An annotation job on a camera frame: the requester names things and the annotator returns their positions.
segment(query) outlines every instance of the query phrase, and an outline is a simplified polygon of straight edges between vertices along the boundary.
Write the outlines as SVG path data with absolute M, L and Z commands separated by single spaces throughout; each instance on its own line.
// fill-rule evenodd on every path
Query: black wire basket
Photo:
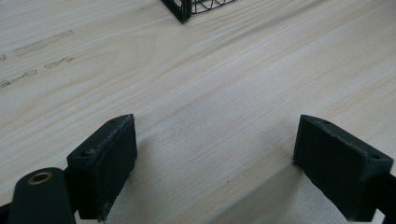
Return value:
M 191 15 L 222 7 L 236 0 L 162 0 L 175 17 L 184 23 Z

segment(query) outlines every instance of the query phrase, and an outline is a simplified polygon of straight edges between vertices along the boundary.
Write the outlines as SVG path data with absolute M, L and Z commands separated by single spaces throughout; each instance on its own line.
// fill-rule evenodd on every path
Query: black 3d-printed part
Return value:
M 393 159 L 324 119 L 302 115 L 294 161 L 348 220 L 371 221 Z
M 45 168 L 20 179 L 7 224 L 75 224 L 64 171 Z
M 133 115 L 106 122 L 70 153 L 65 172 L 81 218 L 106 220 L 136 157 Z

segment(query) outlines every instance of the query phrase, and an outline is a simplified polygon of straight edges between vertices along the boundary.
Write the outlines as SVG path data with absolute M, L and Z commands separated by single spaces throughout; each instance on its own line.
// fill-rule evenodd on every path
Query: black bracket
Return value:
M 324 119 L 301 115 L 294 162 L 349 221 L 396 223 L 393 159 Z
M 67 156 L 68 167 L 45 168 L 20 179 L 0 224 L 106 220 L 137 158 L 134 115 L 106 122 Z

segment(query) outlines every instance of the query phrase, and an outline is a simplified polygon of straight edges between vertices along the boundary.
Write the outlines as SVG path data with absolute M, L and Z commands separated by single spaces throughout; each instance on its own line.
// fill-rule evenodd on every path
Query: wooden table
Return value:
M 291 164 L 301 114 L 396 158 L 392 0 L 240 0 L 184 25 L 160 0 L 6 0 L 0 31 L 0 204 L 129 113 L 107 223 L 347 223 Z

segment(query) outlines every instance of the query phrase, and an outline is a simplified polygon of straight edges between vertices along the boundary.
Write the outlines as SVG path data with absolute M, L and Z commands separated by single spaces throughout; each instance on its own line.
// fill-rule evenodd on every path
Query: black plastic block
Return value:
M 371 221 L 393 159 L 324 119 L 302 115 L 294 161 L 350 221 Z
M 106 122 L 67 157 L 67 179 L 83 219 L 106 220 L 137 158 L 134 115 Z

